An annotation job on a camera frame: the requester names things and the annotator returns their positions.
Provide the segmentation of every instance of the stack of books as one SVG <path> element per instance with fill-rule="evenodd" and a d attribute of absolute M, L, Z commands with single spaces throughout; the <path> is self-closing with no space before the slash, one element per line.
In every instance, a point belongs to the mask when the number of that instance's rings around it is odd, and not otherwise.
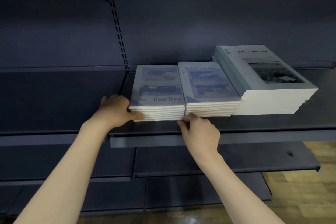
<path fill-rule="evenodd" d="M 234 115 L 292 114 L 318 90 L 264 45 L 216 46 L 213 60 L 241 97 Z"/>
<path fill-rule="evenodd" d="M 185 114 L 231 116 L 241 102 L 218 62 L 179 62 Z"/>
<path fill-rule="evenodd" d="M 184 98 L 177 65 L 139 65 L 136 68 L 129 109 L 144 120 L 181 120 Z"/>

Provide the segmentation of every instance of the forearm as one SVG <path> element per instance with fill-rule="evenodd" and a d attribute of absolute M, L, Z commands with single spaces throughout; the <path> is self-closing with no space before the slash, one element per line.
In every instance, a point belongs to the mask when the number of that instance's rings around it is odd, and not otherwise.
<path fill-rule="evenodd" d="M 284 224 L 232 172 L 220 154 L 198 164 L 214 186 L 234 224 Z"/>
<path fill-rule="evenodd" d="M 84 123 L 69 150 L 15 224 L 76 223 L 105 136 L 106 132 L 99 126 Z"/>

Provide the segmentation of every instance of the floor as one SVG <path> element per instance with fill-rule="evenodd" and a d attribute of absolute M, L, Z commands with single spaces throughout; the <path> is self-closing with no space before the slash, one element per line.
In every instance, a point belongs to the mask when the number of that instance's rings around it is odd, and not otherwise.
<path fill-rule="evenodd" d="M 266 204 L 286 224 L 336 223 L 336 142 L 306 142 L 321 170 L 263 173 L 273 200 Z M 83 217 L 78 224 L 229 224 L 222 206 L 162 213 Z"/>

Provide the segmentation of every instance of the hand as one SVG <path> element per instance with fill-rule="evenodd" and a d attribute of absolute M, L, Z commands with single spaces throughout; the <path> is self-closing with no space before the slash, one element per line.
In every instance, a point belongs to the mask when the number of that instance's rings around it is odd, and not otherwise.
<path fill-rule="evenodd" d="M 198 165 L 218 155 L 217 146 L 221 133 L 209 120 L 190 113 L 184 120 L 179 120 L 178 124 L 185 145 Z"/>
<path fill-rule="evenodd" d="M 129 120 L 142 120 L 144 115 L 139 112 L 128 112 L 129 100 L 124 96 L 117 94 L 103 97 L 100 102 L 100 108 L 90 118 L 95 124 L 103 126 L 107 132 L 112 128 L 124 125 Z"/>

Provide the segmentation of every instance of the bare skin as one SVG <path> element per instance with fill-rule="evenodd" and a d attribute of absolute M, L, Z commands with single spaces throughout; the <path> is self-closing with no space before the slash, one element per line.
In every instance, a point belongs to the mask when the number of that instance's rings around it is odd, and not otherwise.
<path fill-rule="evenodd" d="M 82 125 L 69 150 L 16 219 L 15 224 L 77 222 L 106 134 L 129 120 L 144 118 L 143 114 L 127 112 L 128 105 L 129 100 L 123 96 L 103 97 L 99 110 Z M 218 154 L 220 133 L 209 120 L 189 114 L 178 123 L 189 152 L 213 184 L 233 223 L 283 223 L 240 181 Z"/>

